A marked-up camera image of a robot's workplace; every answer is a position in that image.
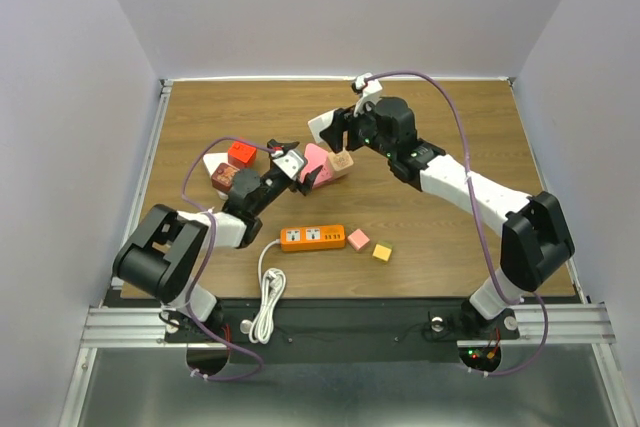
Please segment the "white cube socket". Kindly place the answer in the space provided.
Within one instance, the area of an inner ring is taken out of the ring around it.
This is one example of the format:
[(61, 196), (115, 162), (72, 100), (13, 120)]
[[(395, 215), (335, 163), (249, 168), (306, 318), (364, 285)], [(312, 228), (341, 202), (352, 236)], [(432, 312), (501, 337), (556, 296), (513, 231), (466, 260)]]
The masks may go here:
[(313, 137), (314, 141), (315, 141), (317, 144), (321, 144), (321, 143), (326, 144), (326, 143), (325, 143), (325, 142), (320, 138), (319, 133), (320, 133), (321, 129), (322, 129), (323, 127), (325, 127), (325, 126), (328, 124), (329, 112), (331, 112), (331, 111), (325, 112), (325, 113), (323, 113), (323, 114), (321, 114), (321, 115), (319, 115), (319, 116), (316, 116), (316, 117), (314, 117), (313, 119), (311, 119), (311, 120), (309, 120), (309, 121), (308, 121), (308, 127), (309, 127), (309, 130), (310, 130), (310, 132), (311, 132), (311, 135), (312, 135), (312, 137)]

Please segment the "pink triangular socket adapter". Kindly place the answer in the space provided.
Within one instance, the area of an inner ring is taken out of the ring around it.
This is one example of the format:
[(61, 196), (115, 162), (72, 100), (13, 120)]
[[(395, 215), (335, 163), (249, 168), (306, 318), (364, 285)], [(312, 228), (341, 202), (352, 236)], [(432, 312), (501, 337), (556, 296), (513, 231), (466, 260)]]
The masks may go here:
[(319, 188), (334, 180), (334, 174), (329, 164), (329, 152), (323, 147), (314, 143), (305, 146), (304, 157), (307, 164), (300, 173), (300, 181), (304, 182), (307, 176), (318, 168), (321, 168), (313, 184), (314, 188)]

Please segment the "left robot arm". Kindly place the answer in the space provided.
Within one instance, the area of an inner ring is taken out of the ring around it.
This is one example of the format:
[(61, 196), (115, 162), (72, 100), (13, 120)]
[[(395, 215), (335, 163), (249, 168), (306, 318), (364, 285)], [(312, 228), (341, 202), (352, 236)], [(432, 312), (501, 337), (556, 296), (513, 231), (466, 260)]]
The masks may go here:
[(198, 286), (192, 275), (194, 265), (202, 249), (210, 257), (216, 248), (250, 245), (262, 227), (259, 215), (285, 191), (311, 192), (321, 169), (303, 174), (308, 161), (297, 146), (270, 140), (260, 147), (269, 155), (269, 170), (264, 174), (250, 168), (235, 173), (220, 168), (227, 199), (218, 212), (188, 197), (183, 199), (197, 209), (195, 213), (154, 205), (116, 254), (113, 275), (189, 316), (188, 329), (199, 340), (215, 339), (223, 318), (214, 310), (216, 297)]

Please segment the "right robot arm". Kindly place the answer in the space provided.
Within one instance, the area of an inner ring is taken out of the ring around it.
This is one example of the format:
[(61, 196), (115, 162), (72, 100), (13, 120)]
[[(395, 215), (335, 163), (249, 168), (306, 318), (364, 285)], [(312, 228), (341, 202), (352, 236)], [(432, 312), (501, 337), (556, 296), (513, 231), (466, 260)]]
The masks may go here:
[(457, 162), (418, 135), (415, 116), (399, 97), (326, 112), (308, 123), (315, 140), (333, 152), (367, 147), (387, 160), (390, 171), (416, 190), (439, 197), (472, 215), (479, 239), (491, 229), (501, 239), (500, 265), (460, 313), (463, 331), (482, 337), (505, 309), (537, 289), (575, 253), (559, 200), (509, 189)]

